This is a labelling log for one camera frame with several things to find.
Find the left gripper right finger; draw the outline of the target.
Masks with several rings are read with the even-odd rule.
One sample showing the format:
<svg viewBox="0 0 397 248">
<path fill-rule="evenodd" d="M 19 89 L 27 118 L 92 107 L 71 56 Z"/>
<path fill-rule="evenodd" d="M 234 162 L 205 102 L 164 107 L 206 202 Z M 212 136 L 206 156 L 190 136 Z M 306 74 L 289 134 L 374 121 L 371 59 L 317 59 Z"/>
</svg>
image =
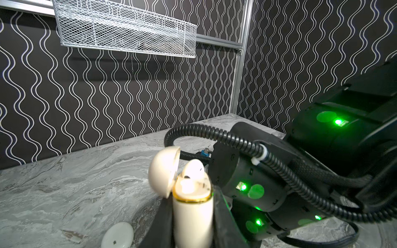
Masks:
<svg viewBox="0 0 397 248">
<path fill-rule="evenodd" d="M 240 232 L 227 202 L 218 186 L 214 186 L 214 237 L 213 248 L 247 248 L 246 239 Z"/>
</svg>

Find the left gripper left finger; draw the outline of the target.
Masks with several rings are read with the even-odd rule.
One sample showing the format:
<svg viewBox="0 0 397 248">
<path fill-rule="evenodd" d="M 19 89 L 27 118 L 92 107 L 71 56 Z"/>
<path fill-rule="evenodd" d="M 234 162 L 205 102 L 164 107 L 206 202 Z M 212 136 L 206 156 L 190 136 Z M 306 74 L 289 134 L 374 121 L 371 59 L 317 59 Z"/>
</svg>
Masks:
<svg viewBox="0 0 397 248">
<path fill-rule="evenodd" d="M 173 197 L 163 198 L 139 248 L 173 248 Z"/>
</svg>

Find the white round charging case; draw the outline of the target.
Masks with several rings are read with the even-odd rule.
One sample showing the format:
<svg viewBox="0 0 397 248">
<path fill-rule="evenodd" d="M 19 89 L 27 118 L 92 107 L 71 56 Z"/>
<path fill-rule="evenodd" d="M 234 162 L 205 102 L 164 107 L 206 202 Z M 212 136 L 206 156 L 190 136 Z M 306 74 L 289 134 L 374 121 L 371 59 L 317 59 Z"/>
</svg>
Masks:
<svg viewBox="0 0 397 248">
<path fill-rule="evenodd" d="M 119 222 L 113 225 L 102 238 L 101 248 L 130 248 L 134 239 L 131 224 Z"/>
</svg>

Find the beige charging case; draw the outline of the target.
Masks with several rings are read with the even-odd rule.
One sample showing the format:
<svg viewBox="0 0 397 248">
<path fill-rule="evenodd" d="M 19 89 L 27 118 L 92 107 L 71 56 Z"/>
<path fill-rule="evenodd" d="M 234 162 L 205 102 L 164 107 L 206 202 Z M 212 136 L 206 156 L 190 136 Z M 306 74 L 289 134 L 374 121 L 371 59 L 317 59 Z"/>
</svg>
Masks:
<svg viewBox="0 0 397 248">
<path fill-rule="evenodd" d="M 166 147 L 152 159 L 148 181 L 153 191 L 173 197 L 173 236 L 178 248 L 208 248 L 213 240 L 214 198 L 209 176 L 201 180 L 182 177 L 178 173 L 182 151 L 178 146 Z"/>
</svg>

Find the beige earbud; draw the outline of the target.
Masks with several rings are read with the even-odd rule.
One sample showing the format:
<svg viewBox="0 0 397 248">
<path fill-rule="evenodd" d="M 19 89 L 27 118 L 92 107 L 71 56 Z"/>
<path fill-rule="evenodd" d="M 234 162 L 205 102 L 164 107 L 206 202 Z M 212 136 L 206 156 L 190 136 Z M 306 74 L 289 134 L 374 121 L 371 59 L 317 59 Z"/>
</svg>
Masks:
<svg viewBox="0 0 397 248">
<path fill-rule="evenodd" d="M 198 159 L 190 160 L 182 171 L 182 177 L 192 180 L 201 180 L 205 176 L 203 163 Z"/>
</svg>

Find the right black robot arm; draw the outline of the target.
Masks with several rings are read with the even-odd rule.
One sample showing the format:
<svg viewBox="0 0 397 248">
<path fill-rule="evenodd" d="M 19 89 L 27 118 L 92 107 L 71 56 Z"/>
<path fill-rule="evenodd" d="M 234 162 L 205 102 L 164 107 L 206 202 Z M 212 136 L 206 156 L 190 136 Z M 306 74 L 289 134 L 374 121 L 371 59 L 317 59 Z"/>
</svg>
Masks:
<svg viewBox="0 0 397 248">
<path fill-rule="evenodd" d="M 397 60 L 320 95 L 295 117 L 282 139 L 244 122 L 225 131 L 186 124 L 168 131 L 213 140 L 210 156 L 181 153 L 209 165 L 216 192 L 213 247 L 258 248 L 277 237 L 299 248 L 344 248 L 358 224 L 397 218 Z"/>
</svg>

